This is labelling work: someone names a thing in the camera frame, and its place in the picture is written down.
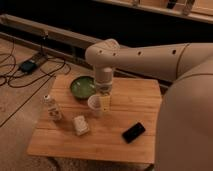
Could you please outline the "beige cylindrical gripper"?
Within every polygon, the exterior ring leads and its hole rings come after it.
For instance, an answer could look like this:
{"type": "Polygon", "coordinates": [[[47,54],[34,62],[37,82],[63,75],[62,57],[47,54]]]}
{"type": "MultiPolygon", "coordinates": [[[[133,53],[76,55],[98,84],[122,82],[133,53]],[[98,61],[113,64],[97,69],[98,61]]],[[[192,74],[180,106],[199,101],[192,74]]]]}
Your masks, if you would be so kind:
{"type": "MultiPolygon", "coordinates": [[[[94,83],[96,90],[99,93],[110,93],[113,83],[113,69],[107,68],[94,68],[94,83]]],[[[110,110],[110,95],[101,94],[99,97],[101,109],[106,112],[110,110]]]]}

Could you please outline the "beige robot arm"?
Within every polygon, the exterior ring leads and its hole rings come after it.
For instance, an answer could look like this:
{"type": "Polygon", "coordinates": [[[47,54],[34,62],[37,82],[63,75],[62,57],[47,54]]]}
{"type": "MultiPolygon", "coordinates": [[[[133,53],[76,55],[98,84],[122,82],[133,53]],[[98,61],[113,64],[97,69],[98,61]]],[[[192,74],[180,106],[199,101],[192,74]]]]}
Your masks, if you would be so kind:
{"type": "Polygon", "coordinates": [[[107,39],[85,58],[98,88],[111,84],[108,68],[171,83],[157,119],[155,171],[213,171],[213,43],[122,48],[107,39]]]}

